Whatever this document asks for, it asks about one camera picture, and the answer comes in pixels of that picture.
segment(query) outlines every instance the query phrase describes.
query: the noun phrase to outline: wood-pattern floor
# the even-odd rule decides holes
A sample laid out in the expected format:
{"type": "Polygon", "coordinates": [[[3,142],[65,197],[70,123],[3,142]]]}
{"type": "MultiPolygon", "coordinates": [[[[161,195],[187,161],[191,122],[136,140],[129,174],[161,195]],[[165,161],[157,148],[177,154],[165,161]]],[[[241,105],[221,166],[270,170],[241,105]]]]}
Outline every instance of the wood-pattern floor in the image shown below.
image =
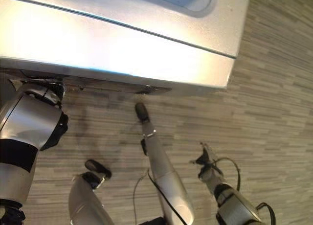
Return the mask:
{"type": "MultiPolygon", "coordinates": [[[[279,225],[313,220],[313,0],[251,0],[239,58],[227,90],[207,97],[136,96],[67,91],[69,131],[40,152],[26,225],[69,224],[67,198],[84,161],[109,166],[112,180],[96,193],[117,225],[134,224],[132,192],[148,167],[134,113],[144,100],[161,141],[195,207],[195,225],[217,224],[216,205],[188,164],[200,141],[233,158],[242,193],[254,205],[269,203],[279,225]]],[[[221,163],[235,185],[231,164],[221,163]]],[[[161,215],[148,179],[137,189],[139,222],[161,215]]],[[[266,209],[261,216],[269,223],[266,209]]]]}

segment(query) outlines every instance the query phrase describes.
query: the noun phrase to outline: wire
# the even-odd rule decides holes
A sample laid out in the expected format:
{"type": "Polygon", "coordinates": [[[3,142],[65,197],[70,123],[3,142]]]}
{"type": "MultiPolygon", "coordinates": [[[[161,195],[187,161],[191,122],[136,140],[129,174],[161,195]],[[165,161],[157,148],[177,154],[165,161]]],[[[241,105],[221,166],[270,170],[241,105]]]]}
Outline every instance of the wire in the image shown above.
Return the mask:
{"type": "Polygon", "coordinates": [[[146,173],[138,179],[138,181],[134,187],[134,191],[133,191],[133,207],[134,207],[135,225],[137,225],[137,213],[136,213],[136,205],[135,205],[136,189],[137,189],[139,183],[147,176],[148,171],[149,171],[149,169],[147,169],[146,173]]]}
{"type": "Polygon", "coordinates": [[[164,193],[162,192],[162,190],[160,189],[160,187],[157,185],[156,182],[153,181],[153,179],[151,178],[150,174],[149,174],[149,170],[148,170],[148,176],[150,181],[153,183],[153,185],[157,188],[157,190],[159,191],[159,193],[162,195],[162,197],[165,199],[166,203],[170,206],[170,208],[173,210],[173,212],[177,215],[177,217],[181,220],[181,222],[184,225],[188,225],[185,220],[181,217],[181,215],[175,210],[175,208],[171,205],[171,203],[168,201],[168,199],[166,198],[166,196],[164,195],[164,193]]]}
{"type": "Polygon", "coordinates": [[[270,225],[276,225],[276,216],[275,216],[275,212],[274,210],[272,209],[272,207],[270,207],[268,204],[266,204],[265,202],[262,202],[260,203],[256,209],[257,210],[260,210],[262,209],[263,207],[267,207],[268,208],[268,211],[269,211],[269,215],[270,215],[270,225]]]}
{"type": "Polygon", "coordinates": [[[234,161],[234,160],[232,160],[231,158],[226,158],[226,157],[222,157],[222,158],[219,158],[219,159],[217,159],[216,161],[214,161],[213,163],[214,164],[216,164],[217,162],[219,162],[219,161],[221,161],[221,160],[229,160],[229,161],[231,161],[233,164],[234,164],[234,166],[236,167],[236,170],[237,170],[237,175],[238,175],[238,178],[237,178],[237,191],[239,191],[240,190],[240,184],[241,184],[241,176],[240,176],[240,169],[239,169],[239,167],[238,167],[238,165],[237,165],[237,163],[234,161]]]}

